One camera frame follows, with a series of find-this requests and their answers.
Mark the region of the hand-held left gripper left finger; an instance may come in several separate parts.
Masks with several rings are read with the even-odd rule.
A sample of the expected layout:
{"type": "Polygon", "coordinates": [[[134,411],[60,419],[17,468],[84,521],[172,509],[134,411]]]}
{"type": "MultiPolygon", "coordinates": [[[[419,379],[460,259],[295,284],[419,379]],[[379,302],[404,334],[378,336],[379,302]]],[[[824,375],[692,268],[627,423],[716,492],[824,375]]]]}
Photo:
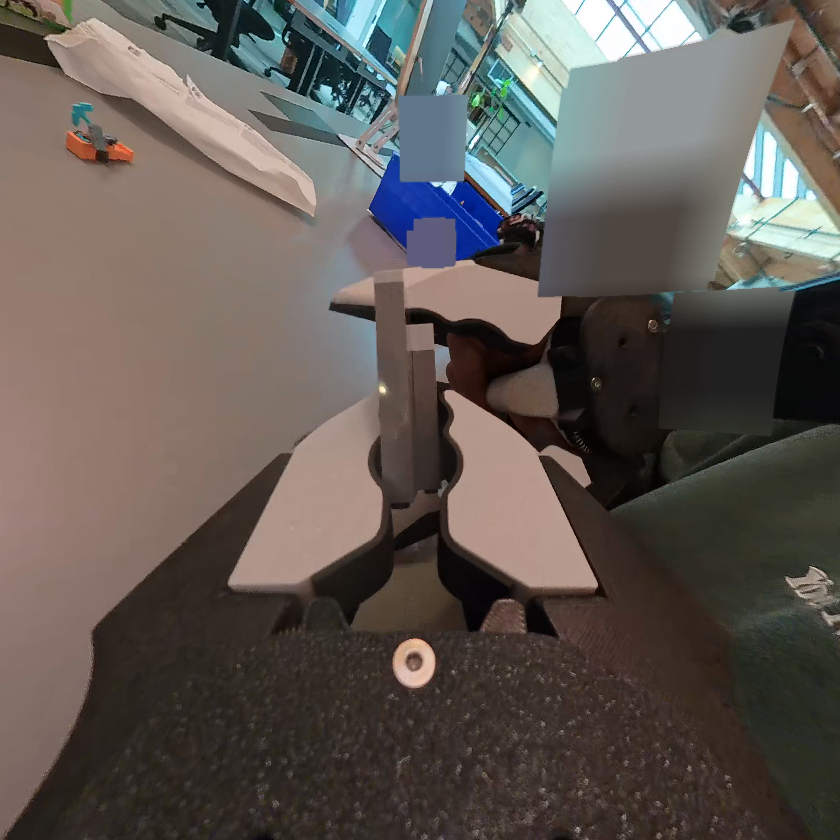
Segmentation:
{"type": "Polygon", "coordinates": [[[230,590],[358,607],[390,580],[392,514],[379,483],[379,437],[371,395],[300,441],[228,578],[230,590]]]}

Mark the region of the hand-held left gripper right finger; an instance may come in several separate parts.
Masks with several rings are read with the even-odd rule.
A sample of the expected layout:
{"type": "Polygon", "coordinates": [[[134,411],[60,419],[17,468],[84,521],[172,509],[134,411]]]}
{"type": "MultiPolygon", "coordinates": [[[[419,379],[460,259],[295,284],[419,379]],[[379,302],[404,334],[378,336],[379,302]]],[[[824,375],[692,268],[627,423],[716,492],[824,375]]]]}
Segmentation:
{"type": "Polygon", "coordinates": [[[538,451],[454,391],[444,441],[455,473],[440,502],[437,570],[463,603],[593,596],[598,580],[538,451]]]}

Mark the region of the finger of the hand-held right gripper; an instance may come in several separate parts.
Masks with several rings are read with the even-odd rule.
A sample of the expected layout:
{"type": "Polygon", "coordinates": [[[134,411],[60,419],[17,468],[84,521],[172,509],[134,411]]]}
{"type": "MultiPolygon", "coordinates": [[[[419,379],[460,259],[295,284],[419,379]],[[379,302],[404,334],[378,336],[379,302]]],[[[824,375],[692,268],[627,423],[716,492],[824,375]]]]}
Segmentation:
{"type": "Polygon", "coordinates": [[[407,322],[432,324],[440,347],[456,332],[498,349],[527,348],[541,343],[561,319],[561,298],[540,297],[536,280],[470,260],[440,269],[392,269],[385,275],[404,283],[407,322]]]}
{"type": "Polygon", "coordinates": [[[497,413],[557,418],[560,403],[556,387],[551,365],[537,363],[491,380],[486,401],[497,413]]]}

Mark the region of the grey toy brick wall assembly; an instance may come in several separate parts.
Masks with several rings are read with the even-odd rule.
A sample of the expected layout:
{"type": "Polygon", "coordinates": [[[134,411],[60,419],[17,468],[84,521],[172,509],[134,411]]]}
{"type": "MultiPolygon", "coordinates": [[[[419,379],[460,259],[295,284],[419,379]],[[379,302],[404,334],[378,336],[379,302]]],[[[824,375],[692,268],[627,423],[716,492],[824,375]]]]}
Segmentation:
{"type": "Polygon", "coordinates": [[[406,316],[401,269],[374,275],[381,477],[394,508],[440,486],[434,326],[406,316]]]}

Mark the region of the grey desk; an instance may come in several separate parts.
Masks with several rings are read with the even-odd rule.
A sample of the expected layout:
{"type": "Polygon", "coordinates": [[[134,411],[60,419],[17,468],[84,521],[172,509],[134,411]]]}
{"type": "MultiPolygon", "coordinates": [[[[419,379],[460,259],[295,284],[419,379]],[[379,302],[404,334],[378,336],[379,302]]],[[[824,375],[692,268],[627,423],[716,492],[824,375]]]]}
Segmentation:
{"type": "Polygon", "coordinates": [[[345,146],[250,110],[299,97],[79,2],[312,179],[314,217],[241,182],[135,102],[2,58],[2,834],[88,690],[93,627],[308,430],[373,393],[373,324],[333,293],[403,267],[345,146]],[[133,151],[78,159],[70,107],[133,151]]]}

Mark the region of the blue plastic bin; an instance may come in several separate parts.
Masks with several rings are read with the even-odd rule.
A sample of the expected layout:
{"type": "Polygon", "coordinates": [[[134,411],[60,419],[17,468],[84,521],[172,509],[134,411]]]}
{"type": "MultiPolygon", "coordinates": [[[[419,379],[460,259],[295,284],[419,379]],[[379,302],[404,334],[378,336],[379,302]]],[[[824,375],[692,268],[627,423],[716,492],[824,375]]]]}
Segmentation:
{"type": "Polygon", "coordinates": [[[497,231],[511,213],[513,198],[504,171],[467,154],[461,182],[403,182],[400,164],[395,152],[369,205],[376,223],[397,244],[406,248],[407,232],[423,217],[455,222],[457,260],[499,244],[497,231]]]}

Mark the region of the monitor with pale stand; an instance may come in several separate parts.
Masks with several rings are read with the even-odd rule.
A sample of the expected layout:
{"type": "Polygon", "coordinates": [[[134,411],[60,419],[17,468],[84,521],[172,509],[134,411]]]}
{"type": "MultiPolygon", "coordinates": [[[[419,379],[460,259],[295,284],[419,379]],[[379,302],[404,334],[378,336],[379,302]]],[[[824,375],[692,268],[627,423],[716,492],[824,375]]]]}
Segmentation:
{"type": "Polygon", "coordinates": [[[420,3],[394,95],[358,139],[346,140],[356,157],[376,174],[383,175],[387,166],[382,149],[398,137],[404,181],[464,179],[466,90],[471,70],[456,87],[439,86],[465,9],[463,1],[420,3]]]}

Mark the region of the green potted plant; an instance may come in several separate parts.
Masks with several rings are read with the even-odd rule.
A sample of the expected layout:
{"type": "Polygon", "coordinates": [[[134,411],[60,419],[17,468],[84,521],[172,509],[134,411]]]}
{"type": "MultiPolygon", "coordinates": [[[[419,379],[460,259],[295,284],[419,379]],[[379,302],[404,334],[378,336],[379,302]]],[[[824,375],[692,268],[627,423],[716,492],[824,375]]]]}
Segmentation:
{"type": "Polygon", "coordinates": [[[504,108],[509,91],[515,84],[512,78],[502,81],[489,80],[489,82],[489,86],[478,82],[469,94],[468,121],[474,124],[480,123],[483,119],[492,119],[498,114],[504,108]]]}

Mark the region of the person's green sweatshirt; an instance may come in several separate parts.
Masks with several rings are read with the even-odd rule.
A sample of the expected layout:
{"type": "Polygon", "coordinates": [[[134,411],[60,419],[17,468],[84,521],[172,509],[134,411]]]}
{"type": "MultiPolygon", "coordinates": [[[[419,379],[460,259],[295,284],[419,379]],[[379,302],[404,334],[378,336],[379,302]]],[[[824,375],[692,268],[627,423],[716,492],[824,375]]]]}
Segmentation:
{"type": "Polygon", "coordinates": [[[728,635],[738,717],[810,838],[839,835],[839,429],[670,433],[614,510],[728,635]]]}

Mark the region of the white paper bag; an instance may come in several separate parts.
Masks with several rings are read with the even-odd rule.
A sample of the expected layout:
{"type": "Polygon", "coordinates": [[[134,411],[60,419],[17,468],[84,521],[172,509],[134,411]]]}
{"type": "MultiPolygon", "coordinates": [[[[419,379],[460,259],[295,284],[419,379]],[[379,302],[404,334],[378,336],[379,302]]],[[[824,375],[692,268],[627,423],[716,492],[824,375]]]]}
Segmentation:
{"type": "Polygon", "coordinates": [[[310,176],[205,96],[191,78],[181,78],[97,18],[45,41],[69,78],[137,102],[227,172],[314,217],[317,196],[310,176]]]}

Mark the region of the row of black office chairs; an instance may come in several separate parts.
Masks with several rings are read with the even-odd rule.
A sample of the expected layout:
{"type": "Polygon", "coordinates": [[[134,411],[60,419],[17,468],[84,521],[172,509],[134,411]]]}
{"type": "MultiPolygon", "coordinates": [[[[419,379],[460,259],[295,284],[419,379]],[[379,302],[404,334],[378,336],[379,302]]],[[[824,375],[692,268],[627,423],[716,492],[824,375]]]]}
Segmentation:
{"type": "Polygon", "coordinates": [[[271,78],[273,73],[287,77],[288,89],[303,97],[310,97],[318,85],[325,62],[336,78],[352,80],[350,92],[342,100],[342,112],[349,112],[363,86],[369,86],[394,96],[397,79],[383,64],[363,48],[356,48],[349,41],[339,37],[337,30],[330,27],[330,17],[321,19],[309,14],[315,7],[309,2],[284,2],[286,11],[281,14],[284,26],[276,30],[271,22],[255,9],[254,2],[196,2],[213,16],[217,26],[206,28],[193,21],[164,13],[154,17],[154,26],[166,30],[167,25],[176,25],[197,36],[196,48],[225,60],[241,69],[245,65],[235,52],[242,39],[252,41],[276,41],[284,51],[296,58],[293,69],[284,69],[279,62],[265,61],[263,75],[271,78]]]}

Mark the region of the orange toy brick figure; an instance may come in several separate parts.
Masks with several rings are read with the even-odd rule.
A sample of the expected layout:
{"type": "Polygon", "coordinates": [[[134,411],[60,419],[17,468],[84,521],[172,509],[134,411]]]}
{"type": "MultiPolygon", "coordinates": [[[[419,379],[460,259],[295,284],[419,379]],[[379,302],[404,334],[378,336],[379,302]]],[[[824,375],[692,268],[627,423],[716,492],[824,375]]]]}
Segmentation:
{"type": "Polygon", "coordinates": [[[133,151],[93,122],[92,111],[93,106],[87,102],[70,107],[72,128],[66,132],[66,149],[83,161],[133,163],[133,151]]]}

